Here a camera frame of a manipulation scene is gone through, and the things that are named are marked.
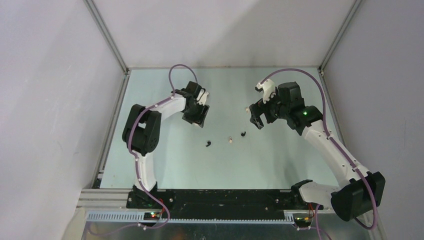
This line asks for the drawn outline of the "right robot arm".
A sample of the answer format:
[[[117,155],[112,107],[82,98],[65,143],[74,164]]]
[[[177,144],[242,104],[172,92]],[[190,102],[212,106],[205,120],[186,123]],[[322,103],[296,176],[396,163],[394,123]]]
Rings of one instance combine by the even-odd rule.
[[[380,205],[386,183],[384,176],[380,172],[370,172],[335,139],[321,111],[313,105],[305,105],[296,82],[276,86],[267,79],[258,83],[255,90],[262,93],[262,98],[249,106],[250,122],[260,130],[264,127],[262,115],[268,124],[277,119],[285,120],[292,130],[319,151],[337,180],[337,186],[318,184],[309,179],[294,184],[291,189],[295,192],[290,201],[295,208],[320,204],[348,222]]]

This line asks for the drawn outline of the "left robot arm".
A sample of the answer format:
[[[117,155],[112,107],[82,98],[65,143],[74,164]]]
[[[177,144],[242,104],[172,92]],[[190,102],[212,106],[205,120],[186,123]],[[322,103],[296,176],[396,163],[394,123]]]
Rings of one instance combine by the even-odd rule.
[[[210,108],[208,96],[205,88],[190,81],[185,88],[174,90],[169,97],[151,106],[134,104],[131,107],[122,140],[135,158],[134,186],[142,190],[138,201],[145,208],[153,208],[158,202],[158,194],[152,191],[157,184],[153,152],[160,141],[162,122],[182,113],[184,121],[202,128]]]

